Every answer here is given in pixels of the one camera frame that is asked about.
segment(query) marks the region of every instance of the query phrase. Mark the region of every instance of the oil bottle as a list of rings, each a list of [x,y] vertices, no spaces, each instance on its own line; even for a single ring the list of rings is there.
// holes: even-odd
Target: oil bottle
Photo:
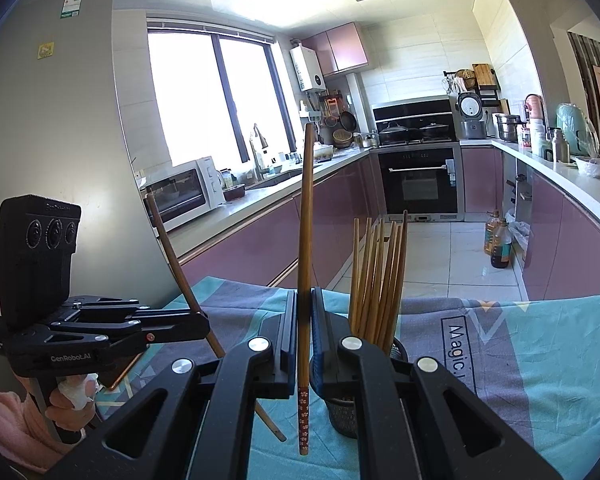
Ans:
[[[493,232],[491,247],[491,265],[496,269],[506,269],[511,260],[511,244],[513,238],[507,227],[507,221],[500,219],[497,229]]]
[[[496,209],[493,213],[491,213],[491,218],[484,225],[484,247],[482,250],[486,254],[491,254],[491,246],[493,244],[493,232],[498,227],[498,221],[500,219],[500,212]]]

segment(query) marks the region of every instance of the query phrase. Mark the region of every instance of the white tissue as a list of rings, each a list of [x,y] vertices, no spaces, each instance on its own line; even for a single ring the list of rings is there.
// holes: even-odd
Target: white tissue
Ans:
[[[78,384],[69,384],[67,379],[58,384],[58,390],[72,402],[74,410],[76,411],[83,409],[87,405],[87,402],[94,400],[91,397],[87,397],[87,394],[85,393],[86,384],[89,381],[96,381],[97,384],[98,374],[89,374]]]

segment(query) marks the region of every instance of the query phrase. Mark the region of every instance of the water heater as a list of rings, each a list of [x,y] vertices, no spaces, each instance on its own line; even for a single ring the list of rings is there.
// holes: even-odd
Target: water heater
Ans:
[[[303,92],[320,92],[327,89],[320,72],[318,58],[313,50],[298,45],[291,49],[291,59],[296,67],[296,75]]]

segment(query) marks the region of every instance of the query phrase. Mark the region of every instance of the window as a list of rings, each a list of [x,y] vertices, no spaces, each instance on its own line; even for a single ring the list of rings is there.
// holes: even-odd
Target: window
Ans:
[[[256,123],[268,152],[295,150],[268,44],[218,34],[156,32],[149,53],[162,129],[174,166],[211,155],[218,170],[253,159]]]

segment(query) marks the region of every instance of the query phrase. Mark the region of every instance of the metal bolt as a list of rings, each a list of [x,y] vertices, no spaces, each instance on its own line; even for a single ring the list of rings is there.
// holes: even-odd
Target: metal bolt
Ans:
[[[431,357],[418,359],[418,368],[423,372],[435,372],[438,369],[438,362]]]
[[[269,341],[264,339],[263,337],[254,337],[251,341],[249,341],[249,348],[254,352],[262,352],[269,348]]]
[[[362,341],[350,335],[342,340],[342,346],[347,350],[358,350],[362,346]]]
[[[189,370],[193,368],[193,362],[188,359],[178,359],[174,361],[171,365],[171,370],[176,372],[177,374],[186,374]]]

